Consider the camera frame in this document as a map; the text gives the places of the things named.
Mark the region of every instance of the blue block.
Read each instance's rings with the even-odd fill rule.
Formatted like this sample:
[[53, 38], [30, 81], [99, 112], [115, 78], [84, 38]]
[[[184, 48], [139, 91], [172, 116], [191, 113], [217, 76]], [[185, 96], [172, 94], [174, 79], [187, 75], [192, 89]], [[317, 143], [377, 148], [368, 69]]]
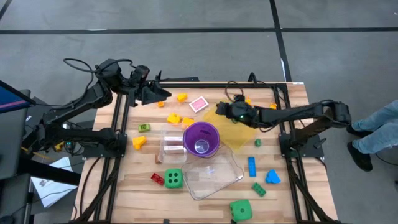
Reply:
[[256, 175], [256, 161], [254, 157], [248, 157], [249, 176], [255, 177]]
[[275, 170], [270, 170], [267, 174], [266, 177], [266, 182], [267, 184], [279, 184], [280, 179], [278, 177], [278, 174], [275, 172]]

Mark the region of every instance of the black shoe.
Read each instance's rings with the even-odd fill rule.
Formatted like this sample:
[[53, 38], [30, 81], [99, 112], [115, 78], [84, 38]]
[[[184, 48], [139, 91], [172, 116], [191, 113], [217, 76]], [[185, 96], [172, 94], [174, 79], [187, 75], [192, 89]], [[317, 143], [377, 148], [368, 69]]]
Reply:
[[353, 142], [347, 144], [347, 148], [351, 157], [353, 158], [355, 164], [365, 172], [370, 172], [373, 170], [371, 156], [369, 154], [360, 153], [354, 146]]
[[346, 130], [347, 130], [348, 133], [354, 134], [354, 135], [356, 135], [358, 137], [361, 137], [361, 138], [363, 138], [365, 136], [368, 136], [368, 135], [373, 133], [372, 131], [355, 131], [353, 129], [352, 125], [347, 126]]

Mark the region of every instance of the transparent plastic box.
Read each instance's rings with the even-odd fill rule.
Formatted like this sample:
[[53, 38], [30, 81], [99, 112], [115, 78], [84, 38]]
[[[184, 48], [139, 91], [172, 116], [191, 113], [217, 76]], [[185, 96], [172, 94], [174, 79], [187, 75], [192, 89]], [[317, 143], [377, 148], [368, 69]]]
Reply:
[[210, 158], [200, 158], [184, 164], [182, 173], [195, 200], [202, 200], [241, 180], [244, 174], [228, 146], [220, 146], [218, 152]]
[[183, 147], [181, 126], [165, 124], [162, 127], [158, 160], [165, 164], [183, 164], [187, 160], [187, 150]]

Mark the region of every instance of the monitor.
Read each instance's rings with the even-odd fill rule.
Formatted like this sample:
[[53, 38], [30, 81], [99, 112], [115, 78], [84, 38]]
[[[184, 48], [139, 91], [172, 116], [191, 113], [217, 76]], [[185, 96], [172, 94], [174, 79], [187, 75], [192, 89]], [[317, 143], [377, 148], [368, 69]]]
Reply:
[[35, 105], [34, 100], [0, 80], [0, 114]]

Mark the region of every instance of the green cube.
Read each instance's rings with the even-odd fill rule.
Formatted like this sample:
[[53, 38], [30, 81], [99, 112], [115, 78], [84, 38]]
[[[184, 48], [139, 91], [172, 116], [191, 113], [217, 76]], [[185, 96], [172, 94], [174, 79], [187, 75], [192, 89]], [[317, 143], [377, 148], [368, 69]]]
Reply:
[[261, 146], [261, 139], [256, 139], [254, 141], [254, 145], [257, 146], [257, 147], [260, 147]]
[[146, 131], [150, 131], [150, 125], [149, 124], [142, 124], [140, 126], [138, 126], [138, 132], [139, 133], [143, 133]]
[[232, 219], [236, 222], [249, 220], [253, 217], [253, 212], [248, 200], [231, 202], [229, 206], [231, 207]]
[[165, 186], [167, 188], [182, 187], [182, 171], [181, 169], [168, 169], [165, 173]]
[[257, 194], [260, 195], [260, 197], [264, 196], [267, 193], [266, 190], [264, 190], [258, 183], [254, 183], [251, 188], [255, 190]]

